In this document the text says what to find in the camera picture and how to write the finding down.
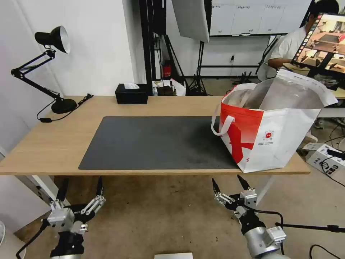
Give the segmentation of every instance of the table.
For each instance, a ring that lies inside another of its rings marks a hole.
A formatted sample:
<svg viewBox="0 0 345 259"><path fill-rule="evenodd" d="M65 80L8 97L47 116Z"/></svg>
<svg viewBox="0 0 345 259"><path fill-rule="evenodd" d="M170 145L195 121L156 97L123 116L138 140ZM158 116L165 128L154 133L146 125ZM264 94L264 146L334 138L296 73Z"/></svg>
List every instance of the table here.
<svg viewBox="0 0 345 259"><path fill-rule="evenodd" d="M310 69L300 68L290 63L284 63L283 66L292 72L307 76ZM338 87L336 91L332 91L337 99L345 99L345 90ZM345 108L323 108L318 115L319 118L345 118Z"/></svg>
<svg viewBox="0 0 345 259"><path fill-rule="evenodd" d="M69 96L77 102L81 96ZM78 166L105 116L212 116L221 96L149 96L147 105L118 105L114 96L95 96L60 121L39 123L0 163L0 174L33 175L55 200L57 187L50 175L185 176L236 175L239 169L204 170L79 170ZM61 115L49 114L50 118ZM295 154L284 168L255 174L309 174L307 164ZM263 196L273 177L263 186Z"/></svg>

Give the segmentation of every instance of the black tissue box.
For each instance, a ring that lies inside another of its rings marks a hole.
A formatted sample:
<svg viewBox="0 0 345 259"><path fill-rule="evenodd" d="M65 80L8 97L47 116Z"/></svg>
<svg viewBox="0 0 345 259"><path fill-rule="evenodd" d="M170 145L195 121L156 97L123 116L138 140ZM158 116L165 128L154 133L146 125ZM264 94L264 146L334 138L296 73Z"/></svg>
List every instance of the black tissue box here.
<svg viewBox="0 0 345 259"><path fill-rule="evenodd" d="M147 104L147 85L137 85L139 86L139 89L125 89L124 84L119 84L115 91L118 104Z"/></svg>

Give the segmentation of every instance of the tissue box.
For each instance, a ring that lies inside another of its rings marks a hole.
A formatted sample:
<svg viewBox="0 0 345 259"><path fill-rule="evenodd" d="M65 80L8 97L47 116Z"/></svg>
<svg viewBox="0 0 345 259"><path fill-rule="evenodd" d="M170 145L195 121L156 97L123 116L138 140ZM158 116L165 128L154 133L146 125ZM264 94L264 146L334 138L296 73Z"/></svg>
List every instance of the tissue box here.
<svg viewBox="0 0 345 259"><path fill-rule="evenodd" d="M327 154L327 149L338 151L335 148L323 143L309 143L306 144L303 149L309 150L308 155L306 155L305 160L308 164L315 167L316 169L322 171L321 162L324 161L326 158L332 157L331 155ZM327 159L323 163L323 169L326 174L332 176L336 172L339 172L344 169L345 160L342 160L337 157L332 157Z"/></svg>
<svg viewBox="0 0 345 259"><path fill-rule="evenodd" d="M118 104L147 104L147 85L137 85L139 86L139 89L125 89L124 84L119 84L115 91Z"/></svg>

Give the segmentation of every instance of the shopping bag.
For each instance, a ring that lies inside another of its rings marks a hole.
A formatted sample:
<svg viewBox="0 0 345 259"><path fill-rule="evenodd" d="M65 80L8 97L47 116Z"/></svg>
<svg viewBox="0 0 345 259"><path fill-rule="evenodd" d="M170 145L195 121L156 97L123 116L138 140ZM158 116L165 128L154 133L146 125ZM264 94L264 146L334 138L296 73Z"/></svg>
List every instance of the shopping bag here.
<svg viewBox="0 0 345 259"><path fill-rule="evenodd" d="M337 99L323 84L284 71L259 84L241 84L221 101L219 131L244 172L284 167L303 141L321 108Z"/></svg>

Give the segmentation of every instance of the white shirt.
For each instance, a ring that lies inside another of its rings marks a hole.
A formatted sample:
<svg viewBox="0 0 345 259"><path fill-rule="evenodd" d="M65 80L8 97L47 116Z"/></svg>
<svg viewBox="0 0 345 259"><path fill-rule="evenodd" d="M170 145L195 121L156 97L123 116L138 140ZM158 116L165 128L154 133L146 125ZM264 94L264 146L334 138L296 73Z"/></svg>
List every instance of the white shirt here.
<svg viewBox="0 0 345 259"><path fill-rule="evenodd" d="M302 44L306 35L305 26L287 34L280 44L277 44L270 59L292 59Z"/></svg>

